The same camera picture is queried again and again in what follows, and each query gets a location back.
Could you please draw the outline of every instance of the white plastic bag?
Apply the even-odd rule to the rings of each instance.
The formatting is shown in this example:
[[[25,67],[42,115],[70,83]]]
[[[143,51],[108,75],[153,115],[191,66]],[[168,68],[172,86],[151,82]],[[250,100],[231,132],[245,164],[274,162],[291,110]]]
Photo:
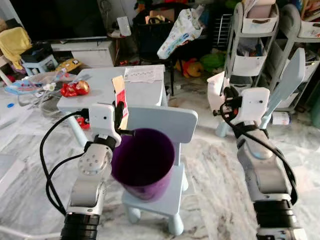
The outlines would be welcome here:
[[[179,13],[169,36],[156,53],[160,59],[167,59],[170,54],[185,41],[197,39],[202,32],[198,21],[203,9],[183,9]]]

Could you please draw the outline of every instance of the red toy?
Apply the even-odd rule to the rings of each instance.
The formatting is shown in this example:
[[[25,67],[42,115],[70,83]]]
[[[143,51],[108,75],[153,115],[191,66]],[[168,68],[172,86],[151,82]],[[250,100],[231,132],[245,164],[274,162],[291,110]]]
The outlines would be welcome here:
[[[78,95],[86,95],[90,91],[89,84],[86,81],[78,81],[77,83],[64,83],[60,92],[65,97],[74,97]]]
[[[84,117],[78,117],[77,119],[76,119],[76,121],[78,122],[78,124],[80,125],[80,127],[82,128],[82,129],[89,129],[90,128],[90,124],[89,123],[87,123],[87,121],[85,120],[85,118]]]

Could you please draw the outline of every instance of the yellow cloth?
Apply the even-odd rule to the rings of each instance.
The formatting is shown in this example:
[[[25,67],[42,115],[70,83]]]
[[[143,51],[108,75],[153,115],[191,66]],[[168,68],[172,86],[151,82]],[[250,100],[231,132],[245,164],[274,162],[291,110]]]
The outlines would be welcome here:
[[[0,49],[18,70],[22,69],[20,54],[31,47],[28,33],[20,26],[0,32]]]

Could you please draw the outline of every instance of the stuffed toy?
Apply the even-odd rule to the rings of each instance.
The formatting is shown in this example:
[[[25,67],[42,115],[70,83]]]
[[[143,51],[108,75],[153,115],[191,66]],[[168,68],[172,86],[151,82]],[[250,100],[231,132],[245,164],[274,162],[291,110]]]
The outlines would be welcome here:
[[[202,72],[205,70],[201,62],[197,61],[196,58],[191,58],[189,61],[181,61],[183,68],[183,75],[186,78],[200,77]],[[176,61],[174,66],[179,72],[181,72],[181,66],[179,61]]]

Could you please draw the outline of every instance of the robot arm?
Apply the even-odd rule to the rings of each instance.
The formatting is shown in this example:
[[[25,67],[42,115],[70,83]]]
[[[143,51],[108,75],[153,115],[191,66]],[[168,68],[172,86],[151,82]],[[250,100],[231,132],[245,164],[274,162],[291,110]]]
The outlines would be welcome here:
[[[94,104],[89,109],[94,141],[87,142],[85,153],[78,162],[78,178],[72,188],[66,209],[61,240],[95,240],[103,210],[106,181],[111,174],[113,150],[121,143],[120,134],[131,134],[118,129],[124,104],[115,108],[110,104]]]
[[[225,102],[228,112],[221,106],[220,111],[213,114],[222,115],[237,139],[237,158],[244,169],[259,225],[256,237],[258,240],[306,240],[305,230],[299,227],[292,210],[292,202],[297,199],[292,194],[295,186],[290,185],[292,179],[287,174],[290,167],[284,166],[287,163],[279,159],[283,155],[269,141],[268,133],[258,128],[267,108],[269,90],[249,88],[240,96],[230,94],[232,92],[230,89],[225,91],[229,97]]]

